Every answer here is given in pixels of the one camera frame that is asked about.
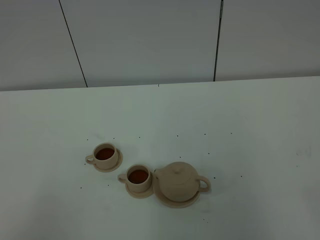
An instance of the ceramic teapot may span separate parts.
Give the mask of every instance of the ceramic teapot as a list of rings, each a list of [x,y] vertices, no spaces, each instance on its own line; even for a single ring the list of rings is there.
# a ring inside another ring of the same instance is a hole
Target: ceramic teapot
[[[193,166],[182,161],[156,169],[154,176],[158,178],[163,195],[174,202],[187,201],[198,191],[208,192],[211,188],[210,181],[206,177],[199,176]],[[200,181],[205,182],[207,187],[200,187]]]

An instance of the tea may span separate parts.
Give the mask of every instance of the tea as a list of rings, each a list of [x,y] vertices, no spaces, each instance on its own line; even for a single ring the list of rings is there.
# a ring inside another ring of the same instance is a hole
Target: tea
[[[95,155],[95,158],[99,160],[106,160],[111,158],[114,155],[114,153],[115,153],[115,150],[111,148],[104,148],[97,152],[97,154]]]
[[[128,179],[133,184],[141,184],[147,180],[148,176],[149,174],[144,170],[135,170],[129,175]]]

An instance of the cup handle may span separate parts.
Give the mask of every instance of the cup handle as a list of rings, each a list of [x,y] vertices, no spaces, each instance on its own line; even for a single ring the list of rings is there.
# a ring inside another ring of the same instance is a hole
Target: cup handle
[[[118,175],[118,181],[119,181],[120,183],[125,184],[125,183],[127,182],[127,177],[126,177],[126,175],[125,175],[125,174],[119,174],[119,175]]]
[[[206,187],[199,187],[198,191],[200,193],[205,193],[205,192],[209,192],[210,191],[211,183],[210,183],[208,178],[206,178],[204,176],[197,176],[196,179],[199,180],[199,181],[205,182],[205,184],[206,184]]]
[[[89,159],[93,159],[94,158],[94,156],[91,154],[91,155],[89,155],[89,156],[86,156],[85,157],[85,161],[86,161],[86,163],[87,164],[94,164],[94,160],[92,160],[92,161],[90,161]]]

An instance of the teapot lid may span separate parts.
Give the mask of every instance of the teapot lid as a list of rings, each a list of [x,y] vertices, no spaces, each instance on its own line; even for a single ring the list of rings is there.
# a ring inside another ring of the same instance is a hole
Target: teapot lid
[[[196,173],[193,166],[186,162],[177,161],[165,167],[165,178],[173,185],[185,184]]]

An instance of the white wall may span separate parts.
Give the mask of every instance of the white wall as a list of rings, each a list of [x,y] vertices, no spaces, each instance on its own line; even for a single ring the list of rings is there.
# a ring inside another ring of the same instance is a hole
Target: white wall
[[[58,0],[2,0],[0,30],[0,91],[86,86]]]
[[[220,0],[61,0],[89,87],[212,81]]]
[[[320,1],[225,0],[216,80],[320,75]]]

